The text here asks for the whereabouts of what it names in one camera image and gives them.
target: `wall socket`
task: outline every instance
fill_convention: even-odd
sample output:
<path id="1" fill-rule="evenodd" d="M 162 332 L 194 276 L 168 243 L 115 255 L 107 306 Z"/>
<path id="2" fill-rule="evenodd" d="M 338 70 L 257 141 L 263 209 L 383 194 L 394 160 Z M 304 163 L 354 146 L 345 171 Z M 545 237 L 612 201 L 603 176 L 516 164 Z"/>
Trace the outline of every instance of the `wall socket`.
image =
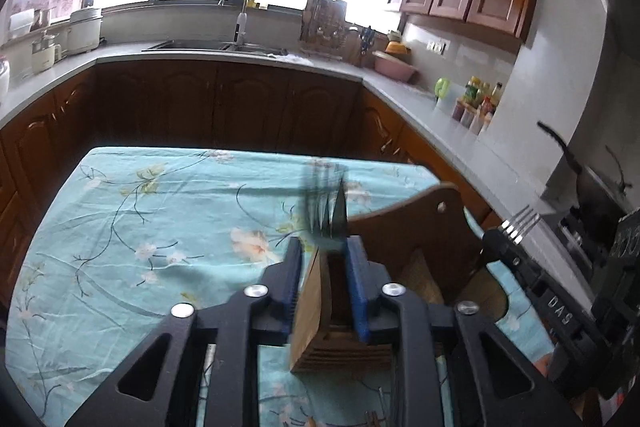
<path id="1" fill-rule="evenodd" d="M 444 50 L 447 48 L 447 43 L 445 41 L 429 41 L 427 42 L 427 49 L 430 52 L 437 53 L 438 55 L 444 55 Z"/>

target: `light blue tablecloth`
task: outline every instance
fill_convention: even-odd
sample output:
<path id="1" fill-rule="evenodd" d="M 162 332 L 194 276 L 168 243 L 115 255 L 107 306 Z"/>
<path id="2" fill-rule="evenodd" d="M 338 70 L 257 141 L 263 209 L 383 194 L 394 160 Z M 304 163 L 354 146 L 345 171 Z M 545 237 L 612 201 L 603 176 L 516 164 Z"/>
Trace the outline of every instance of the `light blue tablecloth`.
<path id="1" fill-rule="evenodd" d="M 177 302 L 223 303 L 283 256 L 301 228 L 306 156 L 221 150 L 99 148 L 41 223 L 12 300 L 6 365 L 33 410 L 62 427 Z M 355 160 L 348 212 L 369 212 L 436 184 L 426 169 Z M 481 233 L 475 223 L 476 233 Z M 306 246 L 305 263 L 310 247 Z M 509 271 L 498 325 L 535 360 L 552 345 Z M 260 425 L 357 425 L 383 416 L 388 375 L 291 375 L 288 347 L 260 349 Z"/>

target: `metal screw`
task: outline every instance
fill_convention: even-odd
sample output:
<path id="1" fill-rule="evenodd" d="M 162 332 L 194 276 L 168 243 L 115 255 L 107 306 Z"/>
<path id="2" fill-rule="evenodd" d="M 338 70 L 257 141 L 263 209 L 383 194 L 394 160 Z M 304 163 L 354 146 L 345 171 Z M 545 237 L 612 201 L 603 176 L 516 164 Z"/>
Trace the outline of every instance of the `metal screw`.
<path id="1" fill-rule="evenodd" d="M 194 307 L 186 302 L 181 302 L 180 304 L 176 304 L 173 308 L 171 308 L 171 314 L 174 317 L 178 317 L 179 319 L 186 319 L 187 317 L 191 317 L 194 311 Z"/>
<path id="2" fill-rule="evenodd" d="M 390 282 L 382 286 L 382 293 L 390 297 L 398 297 L 406 292 L 406 288 L 397 282 Z"/>
<path id="3" fill-rule="evenodd" d="M 264 284 L 252 284 L 244 289 L 247 297 L 264 297 L 268 292 L 269 289 Z"/>
<path id="4" fill-rule="evenodd" d="M 480 311 L 480 306 L 473 301 L 460 301 L 457 308 L 463 315 L 475 315 Z"/>

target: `countertop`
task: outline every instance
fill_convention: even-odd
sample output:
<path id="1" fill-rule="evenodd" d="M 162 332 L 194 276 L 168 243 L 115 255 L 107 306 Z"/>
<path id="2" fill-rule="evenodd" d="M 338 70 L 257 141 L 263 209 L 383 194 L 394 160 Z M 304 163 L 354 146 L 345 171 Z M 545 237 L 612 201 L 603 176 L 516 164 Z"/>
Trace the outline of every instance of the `countertop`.
<path id="1" fill-rule="evenodd" d="M 553 211 L 539 198 L 533 186 L 499 158 L 481 137 L 469 132 L 448 114 L 437 109 L 433 97 L 415 87 L 399 84 L 372 70 L 315 57 L 260 57 L 177 50 L 142 52 L 155 44 L 158 42 L 101 46 L 92 52 L 64 58 L 43 73 L 18 81 L 12 79 L 7 96 L 0 104 L 0 128 L 41 95 L 97 63 L 182 58 L 277 66 L 328 74 L 362 83 L 388 103 L 438 150 L 498 215 L 512 216 L 526 204 L 530 204 L 541 214 Z M 585 309 L 591 307 L 593 294 L 588 284 L 545 223 L 540 222 L 536 225 L 524 238 L 522 245 L 527 253 L 561 282 Z"/>

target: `wooden knife block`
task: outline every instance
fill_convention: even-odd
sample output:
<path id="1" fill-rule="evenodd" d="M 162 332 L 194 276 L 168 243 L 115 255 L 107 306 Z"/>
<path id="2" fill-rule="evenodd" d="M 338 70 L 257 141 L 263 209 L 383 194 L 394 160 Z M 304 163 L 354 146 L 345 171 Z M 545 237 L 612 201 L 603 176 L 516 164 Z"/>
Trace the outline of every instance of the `wooden knife block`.
<path id="1" fill-rule="evenodd" d="M 455 185 L 430 187 L 413 198 L 349 220 L 370 261 L 381 263 L 426 301 L 452 305 L 473 300 L 494 321 L 507 295 L 484 267 L 482 242 L 469 228 Z M 390 346 L 367 346 L 353 330 L 344 259 L 316 251 L 298 298 L 290 369 L 389 368 Z"/>

